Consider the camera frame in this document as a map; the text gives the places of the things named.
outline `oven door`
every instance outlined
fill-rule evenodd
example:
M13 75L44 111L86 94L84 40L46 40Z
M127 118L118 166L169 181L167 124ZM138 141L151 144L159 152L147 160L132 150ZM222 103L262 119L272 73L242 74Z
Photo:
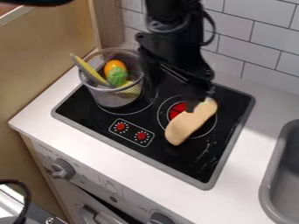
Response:
M59 189L58 194L74 224L140 223L115 208L108 208L108 204L103 204L105 201L93 197L64 179L53 179L52 183Z

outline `toy orange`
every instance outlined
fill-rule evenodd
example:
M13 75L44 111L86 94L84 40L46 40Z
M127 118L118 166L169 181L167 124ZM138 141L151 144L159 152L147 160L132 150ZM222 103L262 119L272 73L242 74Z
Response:
M115 70L117 67L122 68L124 71L127 71L126 66L121 61L119 61L118 59L112 59L105 65L104 68L106 79L109 78L111 71Z

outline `red dial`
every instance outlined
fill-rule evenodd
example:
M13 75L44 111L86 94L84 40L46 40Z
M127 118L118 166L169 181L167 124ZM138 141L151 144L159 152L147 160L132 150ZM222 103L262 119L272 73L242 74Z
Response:
M139 140L141 140L141 141L144 140L147 136L148 136L148 134L145 133L145 132L139 132L139 133L137 133L137 138Z
M119 123L117 123L116 128L118 130L125 130L126 129L126 124L124 124L122 122L119 122Z

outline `cabinet door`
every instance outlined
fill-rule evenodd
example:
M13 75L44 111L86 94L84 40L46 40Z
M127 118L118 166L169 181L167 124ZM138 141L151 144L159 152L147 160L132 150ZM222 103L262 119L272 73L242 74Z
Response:
M128 224L99 201L64 179L52 180L74 224Z

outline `toy stove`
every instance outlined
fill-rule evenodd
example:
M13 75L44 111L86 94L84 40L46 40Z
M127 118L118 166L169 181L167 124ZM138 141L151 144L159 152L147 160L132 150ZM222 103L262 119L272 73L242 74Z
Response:
M227 160L254 99L215 85L212 98L219 105L198 131L179 146L164 137L171 119L186 109L184 86L169 75L148 98L142 94L125 108L103 108L85 86L78 87L52 115L74 128L141 159L200 189L211 189Z

